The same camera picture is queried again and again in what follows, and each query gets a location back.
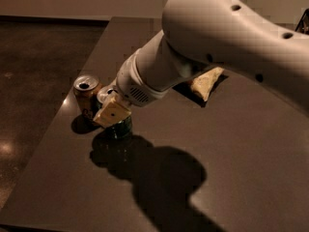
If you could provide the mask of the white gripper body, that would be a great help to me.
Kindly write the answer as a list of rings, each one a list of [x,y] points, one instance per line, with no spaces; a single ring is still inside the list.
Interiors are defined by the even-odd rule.
[[[140,50],[136,50],[122,64],[117,73],[116,86],[124,100],[143,107],[162,99],[167,94],[167,90],[157,91],[142,80],[137,68],[137,56],[139,53]]]

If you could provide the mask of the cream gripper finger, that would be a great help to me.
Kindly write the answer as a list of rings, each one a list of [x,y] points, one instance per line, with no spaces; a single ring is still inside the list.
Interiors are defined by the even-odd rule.
[[[131,115],[129,104],[115,91],[110,94],[100,91],[97,94],[97,100],[100,108],[94,117],[94,121],[105,129]]]

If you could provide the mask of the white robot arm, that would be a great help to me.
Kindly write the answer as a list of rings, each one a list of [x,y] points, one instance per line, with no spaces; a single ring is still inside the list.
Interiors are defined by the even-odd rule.
[[[108,128],[184,81],[221,67],[309,111],[309,36],[275,25],[239,0],[168,0],[162,29],[121,66],[95,122]]]

